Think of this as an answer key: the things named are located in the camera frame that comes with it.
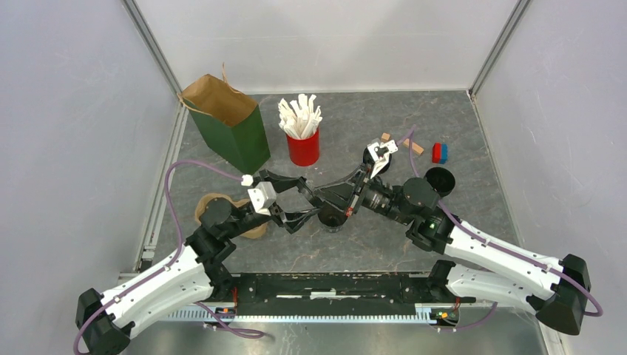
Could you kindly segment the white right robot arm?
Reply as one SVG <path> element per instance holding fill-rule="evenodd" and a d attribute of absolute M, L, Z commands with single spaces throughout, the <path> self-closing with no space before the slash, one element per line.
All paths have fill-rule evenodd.
<path fill-rule="evenodd" d="M 555 331 L 580 334 L 591 291 L 583 258 L 538 254 L 477 229 L 446 210 L 440 194 L 422 177 L 391 186 L 358 168 L 342 180 L 316 187 L 313 195 L 348 217 L 365 207 L 408 226 L 407 238 L 420 249 L 481 267 L 438 261 L 427 281 L 433 300 L 491 300 L 527 311 Z"/>

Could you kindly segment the black coffee cup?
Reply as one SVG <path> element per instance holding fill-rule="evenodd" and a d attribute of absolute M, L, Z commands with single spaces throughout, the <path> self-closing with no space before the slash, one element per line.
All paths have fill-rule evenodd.
<path fill-rule="evenodd" d="M 348 219 L 343 211 L 339 211 L 332 206 L 321 208 L 317 217 L 323 229 L 329 233 L 340 231 Z"/>
<path fill-rule="evenodd" d="M 443 167 L 433 167 L 424 175 L 427 182 L 438 192 L 440 197 L 448 196 L 456 185 L 455 176 Z"/>

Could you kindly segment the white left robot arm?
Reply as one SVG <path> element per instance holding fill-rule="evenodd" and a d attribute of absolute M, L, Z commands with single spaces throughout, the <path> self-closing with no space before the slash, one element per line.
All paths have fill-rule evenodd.
<path fill-rule="evenodd" d="M 272 221 L 294 233 L 321 208 L 303 177 L 262 170 L 244 175 L 248 198 L 234 201 L 208 194 L 197 205 L 200 225 L 176 249 L 138 276 L 104 292 L 94 288 L 78 300 L 77 342 L 88 354 L 120 354 L 156 321 L 183 306 L 233 294 L 234 278 L 224 260 L 235 250 L 235 237 L 259 237 Z"/>

